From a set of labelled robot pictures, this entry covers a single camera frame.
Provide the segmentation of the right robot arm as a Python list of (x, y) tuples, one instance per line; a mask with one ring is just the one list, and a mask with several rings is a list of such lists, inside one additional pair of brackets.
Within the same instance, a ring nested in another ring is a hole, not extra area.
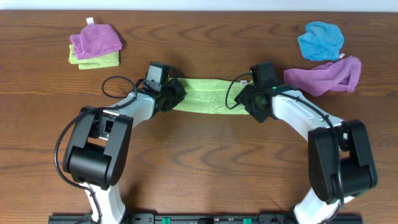
[(253, 65), (252, 83), (235, 97), (236, 105), (259, 123), (281, 119), (308, 143), (311, 189), (290, 213), (265, 213), (258, 223), (362, 223), (359, 215), (341, 215), (345, 204), (377, 184), (368, 132), (357, 120), (332, 116), (277, 79), (270, 62)]

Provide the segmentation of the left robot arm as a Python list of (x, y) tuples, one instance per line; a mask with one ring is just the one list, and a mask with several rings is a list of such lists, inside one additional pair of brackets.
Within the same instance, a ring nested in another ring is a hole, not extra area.
[(63, 161), (55, 161), (55, 167), (65, 182), (88, 196), (93, 212), (82, 223), (122, 223), (126, 219), (118, 182), (132, 130), (156, 112), (170, 111), (186, 95), (177, 78), (160, 83), (140, 79), (139, 83), (142, 88), (133, 83), (132, 90), (112, 106), (82, 107), (58, 137), (56, 154), (65, 134), (72, 131)]

